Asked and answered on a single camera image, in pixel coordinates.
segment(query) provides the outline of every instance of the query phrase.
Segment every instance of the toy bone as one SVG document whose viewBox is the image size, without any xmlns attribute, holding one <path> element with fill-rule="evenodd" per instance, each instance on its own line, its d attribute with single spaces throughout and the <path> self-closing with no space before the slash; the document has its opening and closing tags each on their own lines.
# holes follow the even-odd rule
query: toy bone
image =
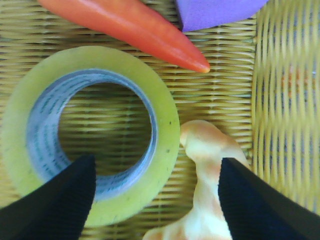
<svg viewBox="0 0 320 240">
<path fill-rule="evenodd" d="M 203 120 L 183 124 L 180 143 L 196 166 L 193 208 L 178 221 L 149 230 L 143 240 L 231 240 L 218 196 L 220 169 L 226 157 L 248 167 L 244 153 L 235 140 Z"/>
</svg>

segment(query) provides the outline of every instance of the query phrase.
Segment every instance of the woven texture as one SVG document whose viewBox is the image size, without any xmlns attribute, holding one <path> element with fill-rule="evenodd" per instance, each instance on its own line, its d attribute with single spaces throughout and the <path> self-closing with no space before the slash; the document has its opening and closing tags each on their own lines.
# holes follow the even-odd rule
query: woven texture
<svg viewBox="0 0 320 240">
<path fill-rule="evenodd" d="M 173 0 L 143 2 L 178 25 Z M 14 87 L 42 59 L 79 46 L 116 48 L 159 74 L 182 124 L 195 119 L 215 124 L 240 143 L 259 177 L 320 214 L 319 15 L 318 0 L 270 0 L 256 17 L 188 32 L 211 65 L 209 73 L 196 73 L 61 19 L 35 0 L 0 0 L 0 115 Z M 59 137 L 71 160 L 93 153 L 99 174 L 120 172 L 148 144 L 148 113 L 126 88 L 93 85 L 64 109 Z M 115 225 L 86 228 L 81 239 L 140 240 L 150 228 L 191 209 L 196 181 L 195 166 L 181 148 L 166 186 L 141 213 Z M 0 162 L 0 207 L 17 199 Z"/>
</svg>

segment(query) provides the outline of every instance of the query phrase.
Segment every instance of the purple sponge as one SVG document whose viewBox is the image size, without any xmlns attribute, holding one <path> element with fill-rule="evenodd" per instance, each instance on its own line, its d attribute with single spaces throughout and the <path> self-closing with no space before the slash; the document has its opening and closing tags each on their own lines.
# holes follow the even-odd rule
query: purple sponge
<svg viewBox="0 0 320 240">
<path fill-rule="evenodd" d="M 183 32 L 252 17 L 268 0 L 175 0 Z"/>
</svg>

